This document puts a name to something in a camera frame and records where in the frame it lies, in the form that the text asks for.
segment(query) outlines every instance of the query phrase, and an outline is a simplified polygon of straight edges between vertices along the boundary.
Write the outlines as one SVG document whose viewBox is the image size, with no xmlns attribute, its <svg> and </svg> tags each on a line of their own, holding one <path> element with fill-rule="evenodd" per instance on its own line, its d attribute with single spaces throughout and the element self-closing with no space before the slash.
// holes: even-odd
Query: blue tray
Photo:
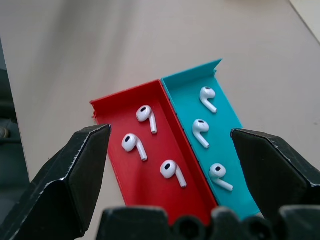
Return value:
<svg viewBox="0 0 320 240">
<path fill-rule="evenodd" d="M 229 207 L 243 219 L 258 213 L 259 208 L 247 188 L 230 138 L 231 129 L 242 128 L 242 125 L 215 78 L 215 68 L 220 62 L 221 59 L 165 77 L 161 81 L 218 204 Z M 216 96 L 210 102 L 217 108 L 216 114 L 201 103 L 199 94 L 202 87 L 214 89 Z M 203 119 L 209 124 L 209 131 L 202 133 L 210 144 L 208 149 L 193 135 L 192 125 L 196 119 Z M 211 182 L 209 169 L 215 163 L 226 168 L 223 180 L 233 185 L 232 192 Z"/>
</svg>

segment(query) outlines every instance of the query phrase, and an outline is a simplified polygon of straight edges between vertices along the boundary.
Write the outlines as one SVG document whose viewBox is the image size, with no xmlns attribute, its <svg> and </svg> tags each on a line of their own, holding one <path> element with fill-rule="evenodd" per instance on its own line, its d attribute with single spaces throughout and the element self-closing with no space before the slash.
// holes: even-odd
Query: teal tray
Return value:
<svg viewBox="0 0 320 240">
<path fill-rule="evenodd" d="M 245 181 L 234 144 L 230 138 L 233 128 L 242 125 L 226 95 L 215 78 L 216 66 L 221 59 L 161 79 L 171 104 L 199 161 L 206 180 L 220 206 L 234 210 L 240 218 L 259 212 Z M 217 108 L 211 113 L 200 101 L 202 87 L 212 88 L 216 96 L 210 102 Z M 209 124 L 209 131 L 202 133 L 210 147 L 205 149 L 195 138 L 192 125 L 196 119 Z M 220 163 L 226 168 L 223 180 L 233 185 L 229 192 L 212 183 L 209 177 L 211 165 Z"/>
</svg>

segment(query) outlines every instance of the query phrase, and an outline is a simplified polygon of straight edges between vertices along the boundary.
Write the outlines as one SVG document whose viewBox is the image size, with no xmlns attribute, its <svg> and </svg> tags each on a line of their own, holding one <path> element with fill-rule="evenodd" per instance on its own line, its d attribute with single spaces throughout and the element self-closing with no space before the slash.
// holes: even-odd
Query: earbud stem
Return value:
<svg viewBox="0 0 320 240">
<path fill-rule="evenodd" d="M 213 179 L 212 181 L 220 187 L 224 188 L 225 190 L 228 190 L 229 192 L 232 192 L 234 190 L 234 186 L 221 180 L 220 178 Z"/>
<path fill-rule="evenodd" d="M 209 102 L 207 99 L 202 99 L 201 102 L 205 105 L 212 113 L 217 113 L 217 108 Z"/>
<path fill-rule="evenodd" d="M 136 144 L 136 148 L 138 149 L 138 152 L 139 152 L 139 154 L 140 154 L 141 160 L 142 160 L 142 161 L 148 160 L 147 153 L 146 153 L 145 148 L 144 148 L 144 146 L 142 145 L 142 142 L 141 142 L 140 140 L 139 140 L 138 143 Z"/>
<path fill-rule="evenodd" d="M 176 166 L 176 172 L 175 172 L 176 178 L 179 181 L 180 187 L 185 188 L 187 186 L 187 182 L 185 180 L 184 175 L 182 174 L 182 171 L 180 167 L 177 165 Z"/>
<path fill-rule="evenodd" d="M 151 113 L 150 116 L 150 127 L 151 127 L 151 133 L 156 134 L 158 132 L 157 130 L 157 123 L 156 123 L 156 117 L 154 113 Z"/>
<path fill-rule="evenodd" d="M 205 140 L 205 138 L 199 132 L 194 132 L 193 134 L 205 149 L 209 148 L 210 144 L 207 142 L 207 140 Z"/>
</svg>

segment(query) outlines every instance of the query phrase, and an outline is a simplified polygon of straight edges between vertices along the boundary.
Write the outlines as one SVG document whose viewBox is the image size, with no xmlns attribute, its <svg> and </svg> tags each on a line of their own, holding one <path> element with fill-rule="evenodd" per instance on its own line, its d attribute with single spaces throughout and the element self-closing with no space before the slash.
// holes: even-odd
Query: red plastic tray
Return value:
<svg viewBox="0 0 320 240">
<path fill-rule="evenodd" d="M 184 135 L 160 80 L 155 80 L 90 102 L 98 124 L 111 124 L 108 154 L 122 196 L 127 205 L 159 206 L 168 213 L 173 224 L 183 215 L 193 215 L 210 222 L 210 213 L 217 206 L 198 161 Z M 151 134 L 149 121 L 138 122 L 136 112 L 149 105 L 158 133 Z M 138 150 L 126 152 L 122 140 L 128 133 L 137 135 L 148 160 L 141 161 Z M 174 160 L 185 177 L 181 188 L 176 176 L 165 179 L 160 166 Z"/>
</svg>

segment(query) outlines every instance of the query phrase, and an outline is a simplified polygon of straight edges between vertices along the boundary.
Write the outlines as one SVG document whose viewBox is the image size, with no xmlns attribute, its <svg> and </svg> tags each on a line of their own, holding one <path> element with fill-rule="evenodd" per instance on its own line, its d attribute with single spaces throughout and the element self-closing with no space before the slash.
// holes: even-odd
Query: white earbud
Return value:
<svg viewBox="0 0 320 240">
<path fill-rule="evenodd" d="M 206 121 L 202 119 L 197 119 L 194 121 L 192 125 L 192 132 L 196 139 L 202 144 L 204 148 L 209 148 L 209 143 L 205 140 L 205 138 L 200 134 L 201 132 L 208 132 L 209 125 Z"/>
<path fill-rule="evenodd" d="M 132 133 L 125 135 L 121 145 L 126 152 L 131 152 L 136 146 L 142 161 L 146 161 L 148 159 L 145 148 L 142 145 L 141 140 L 136 135 Z"/>
<path fill-rule="evenodd" d="M 234 189 L 234 186 L 220 179 L 220 178 L 223 178 L 226 175 L 226 173 L 227 173 L 226 168 L 222 166 L 220 163 L 213 164 L 209 170 L 209 176 L 212 182 L 232 192 Z"/>
<path fill-rule="evenodd" d="M 214 114 L 217 113 L 217 108 L 213 106 L 213 104 L 209 102 L 208 99 L 213 99 L 215 96 L 216 92 L 212 88 L 207 86 L 201 88 L 200 101 Z"/>
<path fill-rule="evenodd" d="M 160 173 L 164 176 L 165 179 L 172 178 L 173 175 L 176 175 L 180 186 L 182 188 L 185 188 L 187 186 L 187 182 L 184 178 L 184 175 L 182 174 L 180 167 L 173 160 L 167 160 L 162 163 Z"/>
<path fill-rule="evenodd" d="M 139 122 L 144 122 L 145 120 L 149 119 L 151 133 L 157 133 L 156 117 L 150 106 L 144 105 L 140 107 L 139 110 L 136 112 L 136 118 Z"/>
</svg>

